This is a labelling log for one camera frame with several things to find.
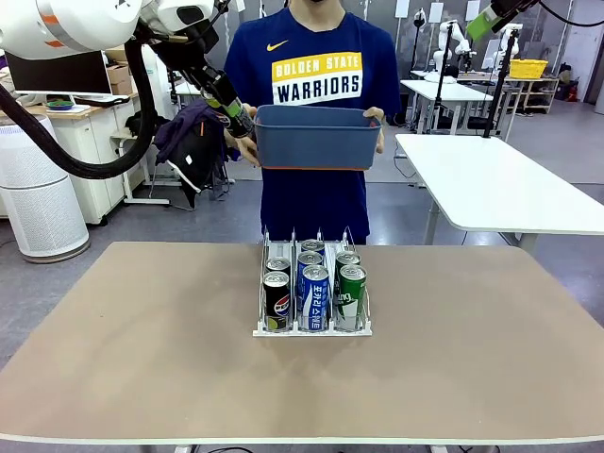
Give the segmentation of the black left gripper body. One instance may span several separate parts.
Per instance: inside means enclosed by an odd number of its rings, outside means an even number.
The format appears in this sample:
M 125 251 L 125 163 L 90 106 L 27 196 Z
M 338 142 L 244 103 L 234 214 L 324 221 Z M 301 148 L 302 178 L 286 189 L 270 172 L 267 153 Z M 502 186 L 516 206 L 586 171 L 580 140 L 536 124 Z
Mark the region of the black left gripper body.
M 237 93 L 226 73 L 214 68 L 206 54 L 217 43 L 217 36 L 189 36 L 185 41 L 160 41 L 155 44 L 155 53 L 171 71 L 180 72 L 187 82 L 199 91 L 208 92 L 220 103 L 232 103 Z

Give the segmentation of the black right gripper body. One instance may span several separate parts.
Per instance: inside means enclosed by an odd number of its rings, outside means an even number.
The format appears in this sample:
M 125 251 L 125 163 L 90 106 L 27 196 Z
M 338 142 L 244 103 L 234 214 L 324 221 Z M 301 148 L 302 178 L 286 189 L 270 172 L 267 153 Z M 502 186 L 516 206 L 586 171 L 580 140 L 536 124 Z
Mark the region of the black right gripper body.
M 490 4 L 491 30 L 498 32 L 519 13 L 537 3 L 537 0 L 493 0 Z

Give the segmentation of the person's left hand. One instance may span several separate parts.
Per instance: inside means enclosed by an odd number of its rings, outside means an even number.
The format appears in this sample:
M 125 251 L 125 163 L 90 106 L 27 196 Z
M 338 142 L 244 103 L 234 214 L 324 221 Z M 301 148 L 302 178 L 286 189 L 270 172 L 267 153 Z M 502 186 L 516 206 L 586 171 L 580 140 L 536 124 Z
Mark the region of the person's left hand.
M 373 125 L 378 126 L 379 133 L 377 137 L 376 153 L 382 154 L 385 146 L 383 125 L 386 119 L 386 115 L 384 113 L 384 110 L 377 107 L 371 107 L 363 113 L 363 116 L 365 118 L 369 118 Z

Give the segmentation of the person's right hand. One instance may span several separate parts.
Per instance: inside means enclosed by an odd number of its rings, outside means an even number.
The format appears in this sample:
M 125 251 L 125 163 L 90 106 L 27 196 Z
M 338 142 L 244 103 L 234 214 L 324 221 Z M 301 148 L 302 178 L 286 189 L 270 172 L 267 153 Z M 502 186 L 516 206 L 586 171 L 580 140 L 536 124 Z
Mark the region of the person's right hand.
M 237 148 L 240 154 L 255 167 L 260 167 L 260 162 L 257 155 L 257 144 L 250 137 L 234 138 L 226 129 L 224 130 L 226 144 L 230 147 Z

